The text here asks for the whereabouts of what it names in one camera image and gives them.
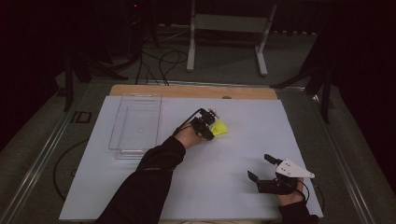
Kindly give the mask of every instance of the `human arm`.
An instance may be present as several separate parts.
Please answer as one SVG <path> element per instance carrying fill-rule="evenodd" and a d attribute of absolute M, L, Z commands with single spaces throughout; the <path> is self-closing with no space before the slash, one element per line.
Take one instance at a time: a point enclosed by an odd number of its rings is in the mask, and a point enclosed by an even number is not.
<path fill-rule="evenodd" d="M 303 179 L 299 178 L 297 190 L 303 192 L 303 187 Z M 309 214 L 306 201 L 303 195 L 297 190 L 287 195 L 276 195 L 280 202 L 278 209 L 282 215 L 282 223 L 317 224 L 319 222 L 318 216 Z"/>
<path fill-rule="evenodd" d="M 157 224 L 170 189 L 173 170 L 186 148 L 203 141 L 192 127 L 181 130 L 149 150 L 136 171 L 119 187 L 96 223 Z"/>

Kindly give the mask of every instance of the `yellow object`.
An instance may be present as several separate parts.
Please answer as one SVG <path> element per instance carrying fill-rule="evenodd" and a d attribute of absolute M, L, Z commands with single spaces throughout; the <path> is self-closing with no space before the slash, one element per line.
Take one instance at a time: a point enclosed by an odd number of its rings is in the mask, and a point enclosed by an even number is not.
<path fill-rule="evenodd" d="M 222 133 L 227 133 L 228 128 L 227 128 L 227 125 L 225 125 L 224 121 L 222 121 L 221 119 L 217 119 L 215 121 L 215 123 L 213 124 L 212 128 L 210 129 L 210 131 L 214 135 L 219 135 Z"/>

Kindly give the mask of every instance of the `transparent acrylic box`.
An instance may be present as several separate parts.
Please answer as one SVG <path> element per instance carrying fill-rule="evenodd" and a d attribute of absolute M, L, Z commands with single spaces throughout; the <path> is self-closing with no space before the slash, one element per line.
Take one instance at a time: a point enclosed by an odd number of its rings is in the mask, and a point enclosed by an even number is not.
<path fill-rule="evenodd" d="M 139 160 L 157 146 L 162 98 L 159 94 L 125 94 L 111 134 L 116 159 Z"/>

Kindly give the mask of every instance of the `hand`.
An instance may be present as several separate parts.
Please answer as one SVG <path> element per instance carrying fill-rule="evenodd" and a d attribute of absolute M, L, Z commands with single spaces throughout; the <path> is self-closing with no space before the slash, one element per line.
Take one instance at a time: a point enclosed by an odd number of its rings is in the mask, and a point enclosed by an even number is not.
<path fill-rule="evenodd" d="M 302 178 L 298 178 L 299 181 L 297 181 L 297 190 L 299 190 L 300 192 L 303 192 L 303 179 Z M 300 201 L 302 201 L 304 198 L 303 196 L 297 192 L 294 191 L 291 194 L 287 194 L 287 195 L 279 195 L 277 194 L 276 197 L 279 199 L 280 205 L 285 206 L 291 203 L 298 203 Z"/>
<path fill-rule="evenodd" d="M 190 123 L 185 124 L 175 136 L 175 138 L 183 144 L 184 148 L 189 148 L 200 142 L 206 141 L 202 136 L 195 133 Z"/>

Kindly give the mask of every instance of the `black sleeve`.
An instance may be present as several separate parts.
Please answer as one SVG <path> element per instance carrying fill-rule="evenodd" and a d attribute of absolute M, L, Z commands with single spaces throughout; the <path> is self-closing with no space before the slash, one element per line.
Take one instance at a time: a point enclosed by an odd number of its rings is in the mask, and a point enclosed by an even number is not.
<path fill-rule="evenodd" d="M 283 224 L 317 224 L 319 222 L 318 216 L 309 215 L 304 201 L 279 206 L 279 211 L 282 214 Z"/>
<path fill-rule="evenodd" d="M 172 136 L 149 150 L 96 223 L 158 224 L 173 170 L 183 161 L 185 154 L 183 145 Z"/>

